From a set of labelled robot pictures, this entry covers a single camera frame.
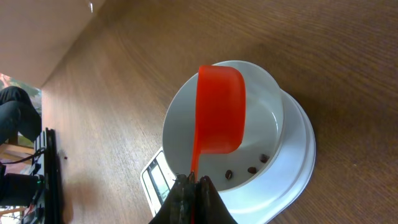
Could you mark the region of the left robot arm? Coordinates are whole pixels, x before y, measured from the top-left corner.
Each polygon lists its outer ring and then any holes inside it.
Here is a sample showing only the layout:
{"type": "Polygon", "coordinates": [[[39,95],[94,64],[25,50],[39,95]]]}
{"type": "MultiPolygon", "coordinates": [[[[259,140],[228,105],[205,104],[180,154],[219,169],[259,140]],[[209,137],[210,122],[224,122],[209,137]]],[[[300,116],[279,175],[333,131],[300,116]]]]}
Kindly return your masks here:
{"type": "Polygon", "coordinates": [[[6,173],[6,166],[1,165],[1,206],[28,207],[42,184],[40,175],[6,173]]]}

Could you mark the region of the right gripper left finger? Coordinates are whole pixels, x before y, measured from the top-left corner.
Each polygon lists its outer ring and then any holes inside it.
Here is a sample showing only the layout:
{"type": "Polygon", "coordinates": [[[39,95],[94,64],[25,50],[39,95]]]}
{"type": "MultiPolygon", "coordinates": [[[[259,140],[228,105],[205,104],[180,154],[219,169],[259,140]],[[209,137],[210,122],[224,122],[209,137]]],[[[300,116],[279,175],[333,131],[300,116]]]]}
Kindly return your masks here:
{"type": "Polygon", "coordinates": [[[195,202],[195,174],[178,174],[159,212],[149,224],[191,224],[195,202]]]}

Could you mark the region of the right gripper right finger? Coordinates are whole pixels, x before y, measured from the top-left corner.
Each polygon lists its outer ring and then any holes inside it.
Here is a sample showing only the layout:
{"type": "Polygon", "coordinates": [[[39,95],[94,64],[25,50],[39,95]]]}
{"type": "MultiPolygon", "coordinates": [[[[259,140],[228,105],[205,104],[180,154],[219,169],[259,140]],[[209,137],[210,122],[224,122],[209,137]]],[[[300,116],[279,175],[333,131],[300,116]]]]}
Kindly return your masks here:
{"type": "Polygon", "coordinates": [[[237,224],[208,176],[195,186],[194,224],[237,224]]]}

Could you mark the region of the orange measuring scoop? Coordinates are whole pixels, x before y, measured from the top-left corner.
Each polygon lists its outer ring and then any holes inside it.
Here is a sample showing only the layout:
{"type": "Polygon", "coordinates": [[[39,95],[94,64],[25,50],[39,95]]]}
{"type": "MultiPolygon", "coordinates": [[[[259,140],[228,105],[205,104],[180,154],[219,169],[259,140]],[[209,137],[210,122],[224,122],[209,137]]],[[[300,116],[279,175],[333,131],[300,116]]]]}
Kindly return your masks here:
{"type": "Polygon", "coordinates": [[[229,154],[243,141],[246,119],[244,78],[233,67],[202,65],[198,70],[195,131],[190,171],[198,174],[202,154],[229,154]]]}

